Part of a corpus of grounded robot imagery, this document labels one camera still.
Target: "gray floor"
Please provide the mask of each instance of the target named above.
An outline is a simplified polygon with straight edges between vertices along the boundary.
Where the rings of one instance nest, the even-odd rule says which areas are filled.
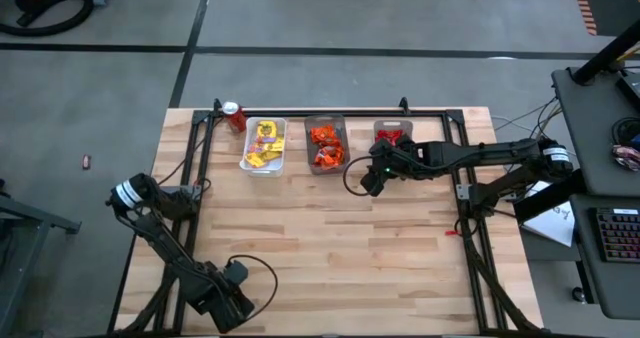
[[[83,26],[53,38],[0,42],[185,45],[200,0],[110,0]],[[0,18],[15,19],[0,0]],[[51,22],[73,3],[45,17]],[[199,45],[595,52],[575,0],[210,0]],[[103,201],[149,171],[182,54],[0,51],[0,177],[19,200],[83,221],[47,242],[20,329],[48,336],[103,333],[131,233]],[[489,106],[494,124],[553,97],[550,74],[581,61],[196,55],[181,107],[214,98],[246,106]],[[519,121],[535,125],[536,116]],[[499,140],[528,136],[515,126]],[[562,119],[547,134],[572,149]],[[82,171],[83,154],[93,168]],[[545,324],[574,334],[630,337],[640,322],[609,320],[569,296],[571,264],[535,262]]]

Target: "white paper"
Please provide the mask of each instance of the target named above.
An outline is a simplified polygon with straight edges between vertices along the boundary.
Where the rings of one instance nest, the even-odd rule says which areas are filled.
[[[527,193],[530,197],[549,186],[547,182],[538,182]],[[526,221],[522,226],[547,239],[556,241],[567,247],[573,243],[573,226],[575,218],[571,204],[565,202],[553,209],[540,214],[539,216]]]

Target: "red can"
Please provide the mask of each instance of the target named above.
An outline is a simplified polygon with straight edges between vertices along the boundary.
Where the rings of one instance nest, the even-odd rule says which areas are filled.
[[[224,102],[222,113],[227,118],[227,123],[229,123],[229,128],[231,128],[232,132],[242,133],[247,129],[247,117],[238,103]]]

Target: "black floor stripe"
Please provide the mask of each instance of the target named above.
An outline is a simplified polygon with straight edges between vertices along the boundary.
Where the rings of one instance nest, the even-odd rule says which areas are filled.
[[[202,24],[204,23],[204,17],[207,14],[208,6],[209,0],[200,0],[196,18],[194,19],[193,26],[191,27],[191,34],[189,35],[189,41],[187,43],[187,51],[182,57],[182,63],[180,64],[180,70],[178,71],[178,78],[176,79],[176,84],[173,86],[171,100],[169,101],[169,108],[178,108],[180,106],[182,93],[184,92],[187,76],[191,69],[191,61],[193,60],[196,44],[198,44],[198,38],[200,38],[200,31],[202,30]]]
[[[496,58],[539,60],[588,60],[596,53],[579,52],[517,52],[517,51],[465,51],[428,49],[376,49],[376,48],[289,48],[289,47],[196,47],[196,54],[237,55],[299,55],[349,57],[415,57],[415,58]]]
[[[0,43],[0,50],[47,52],[182,53],[186,46]]]

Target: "clear plastic container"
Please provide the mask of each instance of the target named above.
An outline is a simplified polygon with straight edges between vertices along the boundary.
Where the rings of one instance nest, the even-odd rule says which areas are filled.
[[[285,146],[282,149],[282,155],[279,158],[270,160],[265,166],[254,168],[245,160],[245,156],[249,152],[249,147],[256,141],[258,123],[261,121],[272,121],[277,127],[277,136],[284,137]],[[244,140],[244,152],[240,161],[240,168],[252,177],[275,178],[280,177],[284,172],[284,156],[287,141],[287,121],[282,118],[253,117],[247,119],[247,136]]]
[[[329,124],[333,126],[336,130],[336,134],[342,141],[342,147],[344,148],[344,161],[341,165],[335,168],[322,169],[321,167],[314,165],[314,161],[320,147],[313,144],[311,141],[311,128],[323,127]],[[349,154],[349,142],[347,138],[347,126],[344,122],[344,117],[339,114],[310,116],[304,120],[304,129],[307,135],[307,154],[309,157],[309,168],[311,169],[311,173],[315,175],[342,173],[347,163],[351,160],[351,155]]]
[[[405,120],[380,120],[373,123],[373,140],[376,140],[378,132],[381,130],[394,131],[401,130],[403,134],[412,138],[413,123]]]

